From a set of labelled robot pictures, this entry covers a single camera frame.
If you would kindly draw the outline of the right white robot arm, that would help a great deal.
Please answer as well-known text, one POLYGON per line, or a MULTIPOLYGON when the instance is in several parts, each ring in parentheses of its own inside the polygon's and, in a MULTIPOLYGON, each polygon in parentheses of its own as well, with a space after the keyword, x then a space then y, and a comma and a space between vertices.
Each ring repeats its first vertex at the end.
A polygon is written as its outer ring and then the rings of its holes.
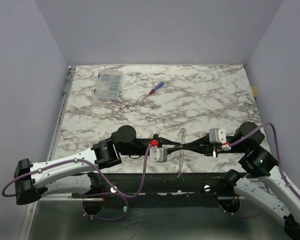
POLYGON ((254 179, 268 187, 272 194, 258 188, 243 174, 229 170, 220 180, 218 190, 230 196, 246 198, 271 215, 283 226, 292 240, 300 240, 300 190, 285 175, 280 157, 273 156, 261 146, 265 135, 263 124, 246 121, 233 136, 221 128, 210 129, 206 136, 182 144, 179 149, 216 158, 218 154, 242 153, 239 164, 254 179))

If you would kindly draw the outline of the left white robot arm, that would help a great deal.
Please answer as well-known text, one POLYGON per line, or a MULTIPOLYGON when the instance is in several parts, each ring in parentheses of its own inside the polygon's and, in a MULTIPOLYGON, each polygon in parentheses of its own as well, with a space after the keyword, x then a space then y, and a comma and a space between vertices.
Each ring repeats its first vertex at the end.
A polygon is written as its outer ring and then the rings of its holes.
POLYGON ((122 163, 122 156, 144 157, 165 162, 170 153, 167 146, 181 143, 154 134, 152 138, 138 138, 131 125, 123 125, 110 138, 68 157, 45 162, 19 160, 13 180, 2 190, 6 198, 15 198, 19 206, 34 203, 44 196, 74 193, 96 197, 101 186, 94 180, 79 180, 81 174, 108 169, 122 163))

